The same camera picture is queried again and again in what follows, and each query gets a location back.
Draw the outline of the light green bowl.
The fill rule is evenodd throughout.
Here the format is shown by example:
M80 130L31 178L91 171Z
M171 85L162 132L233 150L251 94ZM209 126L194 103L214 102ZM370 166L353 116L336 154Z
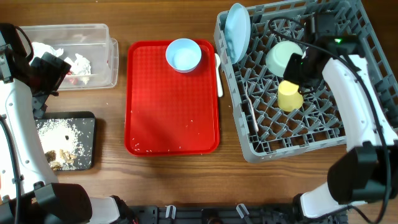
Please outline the light green bowl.
M303 51L298 44L288 40L279 42L266 55L268 70L282 78L292 54L303 55Z
M192 39L176 39L166 48L167 63L177 72L192 72L201 60L201 48Z

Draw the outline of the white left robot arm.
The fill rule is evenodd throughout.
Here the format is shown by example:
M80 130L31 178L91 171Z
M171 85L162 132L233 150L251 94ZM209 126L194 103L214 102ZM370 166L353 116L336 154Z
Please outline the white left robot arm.
M134 223L119 197L89 197L63 184L49 166L35 119L47 108L71 66L27 53L18 26L1 24L1 223Z

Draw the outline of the red plastic tray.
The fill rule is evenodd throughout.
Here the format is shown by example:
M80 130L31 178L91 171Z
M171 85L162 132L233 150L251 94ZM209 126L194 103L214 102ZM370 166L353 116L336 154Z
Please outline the red plastic tray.
M202 58L189 73L166 61L170 41L132 44L127 53L124 145L134 156L209 154L220 143L215 50L197 39Z

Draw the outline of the clear plastic waste bin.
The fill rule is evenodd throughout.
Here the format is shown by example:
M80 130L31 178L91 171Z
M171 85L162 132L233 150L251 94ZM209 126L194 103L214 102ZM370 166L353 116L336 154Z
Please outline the clear plastic waste bin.
M76 60L75 54L87 58L91 64L89 82L72 85L64 78L59 90L93 90L112 88L118 81L119 46L110 37L106 24L61 24L46 26L22 26L29 40L63 49L59 58Z

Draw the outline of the rice and food scraps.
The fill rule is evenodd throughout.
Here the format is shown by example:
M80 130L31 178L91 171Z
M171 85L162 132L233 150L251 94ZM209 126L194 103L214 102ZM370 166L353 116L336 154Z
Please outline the rice and food scraps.
M78 130L76 119L40 119L36 128L46 160L53 171L78 170L85 148L78 139L83 131Z

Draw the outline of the yellow plastic cup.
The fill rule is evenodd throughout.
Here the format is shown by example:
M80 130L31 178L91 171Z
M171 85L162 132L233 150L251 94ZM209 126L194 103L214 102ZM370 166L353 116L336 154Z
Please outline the yellow plastic cup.
M286 112L298 110L303 105L303 96L299 93L299 86L283 80L278 86L277 104Z

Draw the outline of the grey dishwasher rack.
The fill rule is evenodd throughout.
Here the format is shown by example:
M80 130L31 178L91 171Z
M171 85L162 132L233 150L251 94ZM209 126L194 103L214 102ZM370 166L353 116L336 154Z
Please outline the grey dishwasher rack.
M277 105L280 78L266 66L266 54L280 41L270 32L269 26L303 40L304 31L296 23L316 12L333 13L339 34L359 36L368 60L370 81L388 122L397 126L397 81L361 1L284 1L252 6L248 12L251 38L245 56L238 63L231 63L224 36L227 12L218 14L214 32L246 161L265 162L345 143L343 124L329 89L320 88L306 95L298 110L282 111ZM244 94L245 83L248 84L258 132L254 130Z

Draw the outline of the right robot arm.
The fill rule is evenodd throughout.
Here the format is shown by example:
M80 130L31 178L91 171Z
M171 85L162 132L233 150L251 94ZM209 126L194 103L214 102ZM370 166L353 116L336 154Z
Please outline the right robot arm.
M379 104L358 38L326 36L308 44L303 54L290 56L284 79L300 86L323 80L346 134L347 153L329 168L327 181L296 197L301 216L314 220L381 202L381 221L397 195L397 134Z

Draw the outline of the red strawberry snack wrapper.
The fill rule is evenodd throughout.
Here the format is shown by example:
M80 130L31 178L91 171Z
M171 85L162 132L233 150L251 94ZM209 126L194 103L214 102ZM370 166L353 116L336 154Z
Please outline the red strawberry snack wrapper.
M79 85L81 82L81 75L69 71L65 77L69 83L72 85Z

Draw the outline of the black food waste tray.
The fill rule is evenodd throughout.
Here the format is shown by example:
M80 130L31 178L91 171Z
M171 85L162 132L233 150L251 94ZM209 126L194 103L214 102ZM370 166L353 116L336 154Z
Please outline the black food waste tray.
M40 119L76 119L74 122L78 130L83 131L83 135L78 139L82 142L85 148L85 152L82 156L79 156L79 162L82 165L79 166L78 170L88 170L93 167L94 163L94 152L95 152L95 141L96 141L96 118L92 112L89 111L70 111L70 112L54 112L47 113Z

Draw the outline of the white napkin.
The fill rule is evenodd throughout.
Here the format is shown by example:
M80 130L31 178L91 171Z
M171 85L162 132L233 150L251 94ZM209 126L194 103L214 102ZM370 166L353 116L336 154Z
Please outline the white napkin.
M81 75L81 82L86 85L91 76L91 64L90 61L80 54L75 54L76 60L73 61L71 58L66 57L65 62L71 65L70 71Z
M32 46L33 46L34 56L33 56L33 59L29 62L30 64L33 62L33 60L36 57L41 58L44 55L44 53L46 53L46 52L48 52L56 57L60 57L64 53L63 49L55 50L52 46L43 44L41 42L33 42Z

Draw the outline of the light blue plate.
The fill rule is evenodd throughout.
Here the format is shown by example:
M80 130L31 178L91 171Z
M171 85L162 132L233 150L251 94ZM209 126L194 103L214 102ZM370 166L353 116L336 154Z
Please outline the light blue plate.
M245 56L251 38L249 13L242 4L235 3L230 8L226 18L224 36L231 63L238 63Z

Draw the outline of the white plastic spoon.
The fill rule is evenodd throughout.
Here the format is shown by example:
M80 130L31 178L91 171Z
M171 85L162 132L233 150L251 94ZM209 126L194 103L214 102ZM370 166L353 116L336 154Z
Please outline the white plastic spoon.
M223 96L223 87L220 77L220 65L221 65L220 56L217 53L215 53L216 84L217 84L217 93L219 98Z

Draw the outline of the white plastic fork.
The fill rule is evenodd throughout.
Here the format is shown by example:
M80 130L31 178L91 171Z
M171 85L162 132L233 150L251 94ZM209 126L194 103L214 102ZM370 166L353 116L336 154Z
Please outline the white plastic fork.
M248 94L248 90L249 90L248 84L245 83L244 84L244 94L245 94L246 99L248 100L248 103L249 103L250 113L251 113L252 121L253 121L253 125L254 125L254 130L255 130L255 132L258 132L259 131L259 127L258 127L258 124L257 124L257 119L256 119L256 116L255 116L254 107L253 107L252 101L251 101L251 99L249 97L249 94Z

